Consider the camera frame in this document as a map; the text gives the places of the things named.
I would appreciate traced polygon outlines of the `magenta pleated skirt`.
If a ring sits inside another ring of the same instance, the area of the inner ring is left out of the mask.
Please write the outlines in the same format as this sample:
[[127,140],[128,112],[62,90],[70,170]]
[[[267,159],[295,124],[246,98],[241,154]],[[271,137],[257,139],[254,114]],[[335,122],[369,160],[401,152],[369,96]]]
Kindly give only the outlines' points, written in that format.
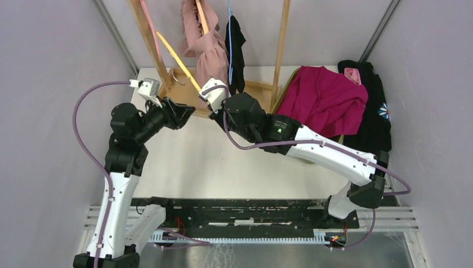
[[358,132],[368,93],[343,74],[325,67],[302,66],[289,83],[277,114],[298,120],[325,136]]

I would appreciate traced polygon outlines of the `pink plastic hanger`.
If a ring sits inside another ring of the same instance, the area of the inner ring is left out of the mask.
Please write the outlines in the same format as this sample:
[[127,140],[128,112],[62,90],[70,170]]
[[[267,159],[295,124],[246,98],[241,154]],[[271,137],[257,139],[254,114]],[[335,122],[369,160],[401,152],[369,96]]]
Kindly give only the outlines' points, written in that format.
[[160,63],[162,61],[160,47],[159,47],[159,44],[158,44],[158,41],[157,41],[156,31],[155,31],[151,16],[150,16],[148,8],[146,6],[146,1],[145,0],[140,0],[139,2],[141,4],[141,7],[143,9],[145,18],[147,20],[147,23],[149,25],[150,32],[151,32],[151,36],[152,36],[152,40],[153,40],[153,47],[154,47],[153,51],[156,53],[156,55],[153,58],[155,59],[155,62]]

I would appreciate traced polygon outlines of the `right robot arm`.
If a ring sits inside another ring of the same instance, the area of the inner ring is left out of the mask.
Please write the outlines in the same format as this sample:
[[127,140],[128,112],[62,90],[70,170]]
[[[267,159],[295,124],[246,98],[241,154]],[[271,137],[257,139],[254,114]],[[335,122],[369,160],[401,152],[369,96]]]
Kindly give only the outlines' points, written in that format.
[[248,141],[247,150],[262,149],[319,164],[348,179],[338,193],[328,197],[323,223],[336,228],[359,208],[376,209],[385,189],[386,153],[374,155],[356,151],[311,130],[295,119],[265,113],[247,93],[228,96],[223,88],[201,94],[212,110],[211,119],[230,134]]

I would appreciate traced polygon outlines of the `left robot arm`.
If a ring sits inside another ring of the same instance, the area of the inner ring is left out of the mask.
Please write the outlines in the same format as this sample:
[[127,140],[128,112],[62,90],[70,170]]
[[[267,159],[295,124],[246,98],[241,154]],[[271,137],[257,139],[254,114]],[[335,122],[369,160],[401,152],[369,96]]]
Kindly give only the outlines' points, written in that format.
[[74,257],[73,267],[138,267],[141,252],[159,227],[169,227],[176,218],[169,199],[153,201],[134,225],[127,229],[133,194],[148,156],[145,143],[163,128],[179,130],[195,112],[195,107],[175,103],[170,98],[157,103],[147,100],[142,112],[132,103],[113,108],[113,130],[105,156],[105,184],[98,222],[84,253]]

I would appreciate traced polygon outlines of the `light blue hanger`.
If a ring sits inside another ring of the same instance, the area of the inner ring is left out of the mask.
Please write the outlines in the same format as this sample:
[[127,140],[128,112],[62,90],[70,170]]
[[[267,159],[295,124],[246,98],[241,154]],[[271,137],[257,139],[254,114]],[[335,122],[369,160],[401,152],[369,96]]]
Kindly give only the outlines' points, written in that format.
[[228,34],[228,41],[229,41],[229,70],[228,70],[228,81],[229,85],[232,84],[233,81],[233,45],[232,45],[232,35],[231,35],[231,16],[233,14],[233,10],[231,8],[231,0],[227,0],[227,12],[228,12],[228,25],[227,25],[227,34]]

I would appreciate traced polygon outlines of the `light pink skirt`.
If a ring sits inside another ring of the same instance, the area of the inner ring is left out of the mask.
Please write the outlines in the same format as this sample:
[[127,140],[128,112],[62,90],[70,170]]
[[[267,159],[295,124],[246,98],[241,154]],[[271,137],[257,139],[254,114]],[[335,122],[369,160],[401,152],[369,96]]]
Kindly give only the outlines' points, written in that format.
[[199,86],[214,78],[228,84],[228,52],[224,39],[218,33],[219,19],[214,9],[201,1],[209,32],[203,35],[195,1],[181,2],[184,39],[178,51],[185,58],[195,58],[195,76]]

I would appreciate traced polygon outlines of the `wooden clothes rack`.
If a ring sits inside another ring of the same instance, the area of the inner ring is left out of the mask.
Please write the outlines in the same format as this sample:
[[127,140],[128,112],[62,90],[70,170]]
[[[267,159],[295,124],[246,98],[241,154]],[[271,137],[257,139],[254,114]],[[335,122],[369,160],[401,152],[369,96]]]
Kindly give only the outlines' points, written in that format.
[[[281,105],[283,93],[280,93],[281,85],[279,77],[281,71],[281,63],[286,37],[287,21],[289,14],[290,1],[283,2],[281,26],[279,31],[278,49],[276,57],[276,65],[274,67],[274,77],[272,85],[266,82],[248,81],[250,94],[259,101],[263,108],[268,108],[270,112],[274,112]],[[196,71],[188,69],[171,45],[159,33],[153,29],[149,13],[145,8],[143,1],[129,1],[130,9],[135,17],[135,21],[151,55],[155,62],[159,80],[156,83],[143,82],[141,86],[139,81],[131,81],[134,87],[134,94],[138,95],[145,101],[152,101],[154,104],[162,104],[158,98],[170,97],[178,103],[194,106],[199,117],[207,117],[218,104],[222,104],[227,98],[224,92],[224,83],[217,80],[210,80],[202,88],[198,85],[194,75]],[[178,67],[166,69],[164,61],[158,53],[158,43],[156,39],[160,39],[170,55],[177,61]]]

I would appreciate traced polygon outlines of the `dark striped garment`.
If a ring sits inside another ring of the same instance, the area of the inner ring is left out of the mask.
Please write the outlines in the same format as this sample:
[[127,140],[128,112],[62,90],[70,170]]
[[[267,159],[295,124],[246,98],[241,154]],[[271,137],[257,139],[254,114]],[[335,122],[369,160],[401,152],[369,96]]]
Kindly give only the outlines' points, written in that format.
[[[225,34],[225,46],[228,51],[229,41],[227,34],[227,25],[226,25],[226,34]],[[243,56],[242,47],[246,42],[246,39],[241,31],[240,24],[235,16],[231,16],[231,35],[232,35],[232,45],[233,45],[233,81],[229,85],[229,90],[231,95],[234,95],[236,92],[242,93],[245,88],[245,79],[244,79],[244,67],[245,61]]]

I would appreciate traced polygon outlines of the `pink cloth on pile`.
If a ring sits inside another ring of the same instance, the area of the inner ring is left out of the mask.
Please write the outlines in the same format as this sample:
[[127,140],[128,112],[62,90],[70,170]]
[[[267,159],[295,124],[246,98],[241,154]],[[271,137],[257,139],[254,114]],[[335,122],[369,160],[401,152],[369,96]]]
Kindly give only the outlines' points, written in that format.
[[357,68],[345,68],[344,75],[356,85],[362,85],[361,75]]

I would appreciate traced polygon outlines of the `black garment pile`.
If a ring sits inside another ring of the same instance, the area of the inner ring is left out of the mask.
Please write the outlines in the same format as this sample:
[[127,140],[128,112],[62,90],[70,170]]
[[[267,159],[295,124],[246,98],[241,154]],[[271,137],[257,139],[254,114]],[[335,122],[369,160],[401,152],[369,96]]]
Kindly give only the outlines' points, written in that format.
[[355,135],[345,136],[344,145],[364,152],[389,152],[392,149],[391,122],[380,76],[374,72],[370,62],[343,60],[337,64],[337,69],[339,73],[350,78],[353,76],[347,71],[357,70],[359,76],[355,81],[360,81],[368,93],[368,101],[358,132]]

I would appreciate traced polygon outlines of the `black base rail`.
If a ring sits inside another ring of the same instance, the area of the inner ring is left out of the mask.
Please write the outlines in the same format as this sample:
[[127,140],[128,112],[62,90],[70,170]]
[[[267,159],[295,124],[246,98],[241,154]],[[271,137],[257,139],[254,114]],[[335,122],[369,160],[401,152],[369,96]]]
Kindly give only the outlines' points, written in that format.
[[314,230],[360,227],[356,211],[347,219],[328,214],[323,199],[133,198],[135,209],[165,207],[162,227],[191,238],[310,238]]

